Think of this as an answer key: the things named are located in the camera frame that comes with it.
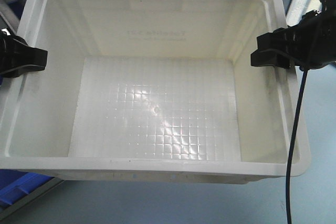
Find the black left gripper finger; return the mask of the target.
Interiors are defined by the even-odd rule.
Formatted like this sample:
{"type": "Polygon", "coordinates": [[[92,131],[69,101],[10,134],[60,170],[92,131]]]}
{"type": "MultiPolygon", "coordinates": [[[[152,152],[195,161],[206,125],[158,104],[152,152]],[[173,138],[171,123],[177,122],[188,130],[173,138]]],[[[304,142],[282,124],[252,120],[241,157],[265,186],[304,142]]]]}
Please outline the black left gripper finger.
{"type": "Polygon", "coordinates": [[[27,72],[44,71],[48,51],[30,47],[16,35],[1,32],[1,77],[17,78],[27,72]]]}

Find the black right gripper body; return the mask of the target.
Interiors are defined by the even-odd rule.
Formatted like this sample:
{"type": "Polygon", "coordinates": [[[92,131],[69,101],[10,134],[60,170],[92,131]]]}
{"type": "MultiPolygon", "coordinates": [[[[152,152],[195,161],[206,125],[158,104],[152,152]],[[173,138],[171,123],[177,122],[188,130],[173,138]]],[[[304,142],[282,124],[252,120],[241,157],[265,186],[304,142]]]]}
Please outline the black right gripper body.
{"type": "Polygon", "coordinates": [[[299,23],[289,26],[286,68],[291,64],[320,69],[335,62],[335,11],[310,11],[299,23]]]}

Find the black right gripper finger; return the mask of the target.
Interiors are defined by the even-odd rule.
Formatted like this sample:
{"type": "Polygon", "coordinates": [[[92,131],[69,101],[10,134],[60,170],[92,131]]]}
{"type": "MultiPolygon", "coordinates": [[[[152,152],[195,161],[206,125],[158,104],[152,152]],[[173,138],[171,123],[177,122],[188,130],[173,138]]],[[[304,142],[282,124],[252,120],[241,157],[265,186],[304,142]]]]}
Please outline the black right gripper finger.
{"type": "Polygon", "coordinates": [[[257,37],[257,49],[250,54],[252,67],[277,67],[289,69],[289,57],[284,55],[283,45],[288,28],[278,28],[257,37]]]}

